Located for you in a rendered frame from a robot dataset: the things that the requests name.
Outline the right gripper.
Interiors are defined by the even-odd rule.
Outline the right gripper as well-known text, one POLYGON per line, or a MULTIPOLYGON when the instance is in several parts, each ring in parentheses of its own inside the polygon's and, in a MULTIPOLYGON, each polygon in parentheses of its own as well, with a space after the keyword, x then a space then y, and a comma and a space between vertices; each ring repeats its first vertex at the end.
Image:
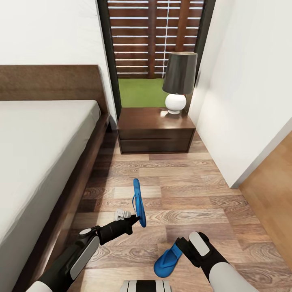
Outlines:
POLYGON ((195 257, 191 256, 187 250, 188 241, 184 237, 182 237, 181 239, 178 237, 175 243, 177 247, 184 253, 184 255, 191 261, 191 263, 199 268, 200 267, 199 262, 195 257))

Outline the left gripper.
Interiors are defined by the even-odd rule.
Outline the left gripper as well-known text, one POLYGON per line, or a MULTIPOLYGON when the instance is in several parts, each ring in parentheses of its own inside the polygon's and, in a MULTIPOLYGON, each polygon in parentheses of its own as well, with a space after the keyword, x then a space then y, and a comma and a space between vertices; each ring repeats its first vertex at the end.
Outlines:
POLYGON ((109 223, 111 232, 112 232, 112 240, 115 238, 123 235, 124 233, 127 233, 128 235, 131 235, 133 233, 132 231, 132 225, 135 224, 140 219, 140 216, 137 215, 131 215, 131 217, 124 218, 124 220, 119 221, 113 221, 109 223))

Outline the sandal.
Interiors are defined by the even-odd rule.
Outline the sandal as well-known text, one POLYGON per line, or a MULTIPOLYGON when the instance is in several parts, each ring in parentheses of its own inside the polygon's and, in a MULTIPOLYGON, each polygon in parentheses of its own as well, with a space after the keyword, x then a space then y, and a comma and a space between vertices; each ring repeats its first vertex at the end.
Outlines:
POLYGON ((141 191, 140 191, 140 182, 137 178, 133 180, 133 185, 134 185, 134 197, 132 199, 132 204, 133 200, 135 198, 135 206, 136 206, 136 215, 140 216, 139 222, 142 227, 146 227, 146 215, 144 212, 144 206, 142 203, 142 198, 141 198, 141 191))
POLYGON ((165 278, 168 277, 178 259, 181 257, 183 252, 177 247, 176 243, 171 247, 171 249, 167 250, 156 262, 154 265, 154 272, 158 277, 165 278))

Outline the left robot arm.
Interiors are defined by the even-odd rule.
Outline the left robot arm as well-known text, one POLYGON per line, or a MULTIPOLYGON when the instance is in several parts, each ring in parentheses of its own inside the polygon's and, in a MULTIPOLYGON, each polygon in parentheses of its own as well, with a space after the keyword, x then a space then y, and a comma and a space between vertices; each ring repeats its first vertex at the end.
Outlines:
POLYGON ((131 235, 132 225, 140 216, 117 208, 114 219, 103 227, 98 225, 80 232, 75 243, 54 259, 52 265, 26 292, 67 292, 99 244, 104 245, 124 233, 131 235))

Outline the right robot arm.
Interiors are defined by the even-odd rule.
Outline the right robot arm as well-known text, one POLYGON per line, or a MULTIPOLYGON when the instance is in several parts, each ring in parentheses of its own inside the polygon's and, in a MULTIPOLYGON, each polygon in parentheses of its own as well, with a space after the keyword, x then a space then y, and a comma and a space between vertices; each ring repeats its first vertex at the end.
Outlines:
POLYGON ((189 241, 178 237, 175 243, 194 266, 202 268, 214 292, 259 292, 201 232, 190 233, 189 241))

